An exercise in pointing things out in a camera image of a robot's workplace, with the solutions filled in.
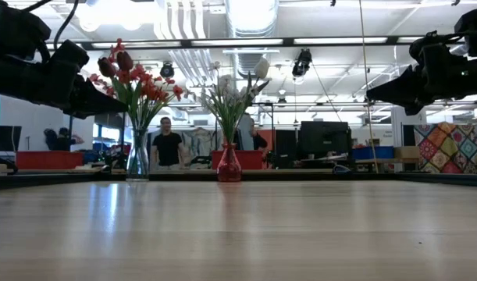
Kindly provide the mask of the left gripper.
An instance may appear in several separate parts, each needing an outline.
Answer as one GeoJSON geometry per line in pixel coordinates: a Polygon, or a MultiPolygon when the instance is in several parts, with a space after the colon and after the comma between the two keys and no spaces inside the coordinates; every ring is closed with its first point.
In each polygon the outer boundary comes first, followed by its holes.
{"type": "Polygon", "coordinates": [[[127,105],[96,89],[73,71],[0,58],[0,94],[49,105],[78,119],[125,112],[127,105]]]}

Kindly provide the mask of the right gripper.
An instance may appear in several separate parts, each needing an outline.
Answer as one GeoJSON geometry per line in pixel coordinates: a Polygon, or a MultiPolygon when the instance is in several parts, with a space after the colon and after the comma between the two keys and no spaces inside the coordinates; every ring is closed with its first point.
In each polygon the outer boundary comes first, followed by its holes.
{"type": "Polygon", "coordinates": [[[406,116],[417,115],[436,100],[460,100],[477,94],[477,59],[452,55],[444,44],[430,44],[420,51],[421,76],[408,65],[400,76],[367,90],[368,99],[399,105],[406,116]],[[392,92],[420,92],[420,103],[392,92]]]}

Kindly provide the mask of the large white flower bunch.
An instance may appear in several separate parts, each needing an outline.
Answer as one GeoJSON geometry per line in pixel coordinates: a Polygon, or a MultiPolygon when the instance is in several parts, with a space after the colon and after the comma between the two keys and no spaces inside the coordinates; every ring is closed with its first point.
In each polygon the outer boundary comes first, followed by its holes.
{"type": "MultiPolygon", "coordinates": [[[[231,87],[236,87],[234,86],[233,77],[231,75],[221,75],[219,68],[220,63],[215,63],[212,70],[215,71],[217,81],[212,86],[202,89],[200,99],[201,106],[215,116],[217,123],[221,127],[221,115],[224,113],[224,96],[226,95],[226,90],[231,87]]],[[[222,134],[224,143],[227,144],[223,129],[222,134]]]]}

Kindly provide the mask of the small white flower bunch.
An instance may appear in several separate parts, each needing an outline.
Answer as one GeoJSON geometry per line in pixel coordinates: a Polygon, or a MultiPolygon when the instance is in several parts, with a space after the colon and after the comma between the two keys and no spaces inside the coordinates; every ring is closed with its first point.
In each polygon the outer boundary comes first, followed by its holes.
{"type": "Polygon", "coordinates": [[[224,113],[221,115],[221,127],[227,144],[232,144],[238,124],[252,100],[267,86],[269,82],[262,84],[250,82],[240,90],[231,87],[226,90],[224,96],[224,113]]]}

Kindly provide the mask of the red glass vase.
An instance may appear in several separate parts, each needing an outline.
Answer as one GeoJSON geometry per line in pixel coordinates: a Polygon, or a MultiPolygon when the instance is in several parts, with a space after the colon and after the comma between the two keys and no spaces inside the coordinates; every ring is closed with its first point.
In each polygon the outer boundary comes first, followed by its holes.
{"type": "Polygon", "coordinates": [[[222,157],[216,169],[219,182],[240,182],[242,168],[236,156],[235,144],[224,144],[222,157]]]}

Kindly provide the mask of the person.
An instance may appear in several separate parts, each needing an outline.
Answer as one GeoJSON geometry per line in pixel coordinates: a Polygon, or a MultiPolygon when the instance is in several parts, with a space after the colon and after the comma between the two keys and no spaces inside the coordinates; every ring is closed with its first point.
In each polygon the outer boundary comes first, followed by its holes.
{"type": "Polygon", "coordinates": [[[66,127],[60,128],[58,133],[47,128],[44,130],[44,138],[50,151],[70,151],[73,145],[84,142],[78,135],[71,134],[66,127]]]}
{"type": "Polygon", "coordinates": [[[268,146],[268,142],[256,130],[254,120],[251,121],[250,134],[253,139],[254,149],[257,151],[264,151],[268,146]]]}
{"type": "Polygon", "coordinates": [[[172,131],[169,117],[162,117],[160,125],[160,133],[154,138],[151,145],[154,164],[161,170],[181,169],[184,161],[182,138],[172,131]]]}

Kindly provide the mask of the brown cardboard box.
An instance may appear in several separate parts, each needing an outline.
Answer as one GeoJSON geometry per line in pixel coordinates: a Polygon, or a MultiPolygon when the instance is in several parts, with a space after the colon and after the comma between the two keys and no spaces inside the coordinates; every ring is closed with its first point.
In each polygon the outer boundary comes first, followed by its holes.
{"type": "Polygon", "coordinates": [[[403,146],[394,148],[394,158],[396,159],[419,159],[419,147],[403,146]]]}

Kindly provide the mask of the colourful patchwork quilt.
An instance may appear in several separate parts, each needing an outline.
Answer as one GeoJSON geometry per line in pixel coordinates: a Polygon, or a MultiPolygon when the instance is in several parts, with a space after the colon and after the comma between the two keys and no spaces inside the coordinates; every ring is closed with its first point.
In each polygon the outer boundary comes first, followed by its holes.
{"type": "Polygon", "coordinates": [[[416,125],[414,134],[421,172],[477,173],[476,125],[447,122],[416,125]]]}

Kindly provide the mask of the blue storage bin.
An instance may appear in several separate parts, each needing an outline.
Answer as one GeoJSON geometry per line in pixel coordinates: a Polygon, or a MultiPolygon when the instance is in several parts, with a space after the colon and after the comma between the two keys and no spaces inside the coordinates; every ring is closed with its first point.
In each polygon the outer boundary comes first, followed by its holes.
{"type": "Polygon", "coordinates": [[[372,148],[370,146],[354,148],[352,150],[352,156],[355,160],[369,160],[373,158],[385,159],[394,158],[393,146],[376,146],[372,148]]]}

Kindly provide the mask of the black ceiling spotlight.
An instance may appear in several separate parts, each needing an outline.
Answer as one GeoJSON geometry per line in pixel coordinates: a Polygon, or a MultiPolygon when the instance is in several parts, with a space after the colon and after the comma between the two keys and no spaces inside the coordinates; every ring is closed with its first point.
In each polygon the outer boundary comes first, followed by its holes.
{"type": "Polygon", "coordinates": [[[171,79],[175,74],[172,62],[164,62],[159,72],[160,76],[164,79],[171,79]]]}

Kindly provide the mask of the black computer monitor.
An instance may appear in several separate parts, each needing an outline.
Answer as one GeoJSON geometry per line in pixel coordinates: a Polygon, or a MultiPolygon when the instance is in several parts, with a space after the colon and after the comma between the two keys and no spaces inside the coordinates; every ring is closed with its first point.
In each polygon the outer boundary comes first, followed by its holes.
{"type": "Polygon", "coordinates": [[[0,126],[0,151],[18,151],[21,126],[0,126]]]}
{"type": "Polygon", "coordinates": [[[305,155],[326,155],[331,151],[349,153],[351,130],[344,122],[302,121],[299,146],[305,155]]]}

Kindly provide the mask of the black overhead light beam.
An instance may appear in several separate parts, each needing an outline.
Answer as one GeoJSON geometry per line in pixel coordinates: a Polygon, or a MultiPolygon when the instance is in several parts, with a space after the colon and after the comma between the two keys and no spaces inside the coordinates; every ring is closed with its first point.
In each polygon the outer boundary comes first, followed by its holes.
{"type": "Polygon", "coordinates": [[[173,40],[126,40],[127,49],[192,49],[192,48],[292,48],[292,47],[354,47],[407,45],[417,36],[371,37],[251,37],[173,40]]]}

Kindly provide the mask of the orange partition panel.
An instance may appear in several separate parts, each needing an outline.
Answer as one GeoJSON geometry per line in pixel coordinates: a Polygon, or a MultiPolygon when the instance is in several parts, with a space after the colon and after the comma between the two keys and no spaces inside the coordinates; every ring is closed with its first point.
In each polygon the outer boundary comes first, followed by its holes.
{"type": "Polygon", "coordinates": [[[273,151],[274,150],[274,136],[275,133],[273,130],[258,130],[258,134],[265,139],[267,146],[263,148],[264,151],[273,151]]]}

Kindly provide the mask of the black aluminium table frame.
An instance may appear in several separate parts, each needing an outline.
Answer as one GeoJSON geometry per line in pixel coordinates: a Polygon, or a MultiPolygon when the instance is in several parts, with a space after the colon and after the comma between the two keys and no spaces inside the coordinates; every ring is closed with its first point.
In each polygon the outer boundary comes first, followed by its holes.
{"type": "MultiPolygon", "coordinates": [[[[215,182],[216,172],[212,170],[180,170],[172,173],[151,174],[150,181],[176,181],[176,182],[215,182]]],[[[441,183],[477,187],[476,174],[431,174],[431,173],[323,173],[319,170],[293,169],[293,170],[247,170],[242,174],[244,182],[307,182],[307,181],[410,181],[419,183],[441,183]]],[[[54,174],[19,174],[0,176],[0,190],[48,186],[64,183],[89,183],[89,182],[125,182],[126,176],[109,173],[54,173],[54,174]]]]}

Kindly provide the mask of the silver ventilation duct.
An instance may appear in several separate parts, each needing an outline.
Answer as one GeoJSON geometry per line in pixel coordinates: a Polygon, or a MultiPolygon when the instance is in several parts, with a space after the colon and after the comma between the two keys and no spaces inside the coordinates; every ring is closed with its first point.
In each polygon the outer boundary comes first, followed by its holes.
{"type": "MultiPolygon", "coordinates": [[[[228,36],[231,38],[272,37],[276,28],[279,0],[224,0],[228,36]]],[[[233,55],[236,73],[246,77],[264,55],[244,53],[233,55]]]]}

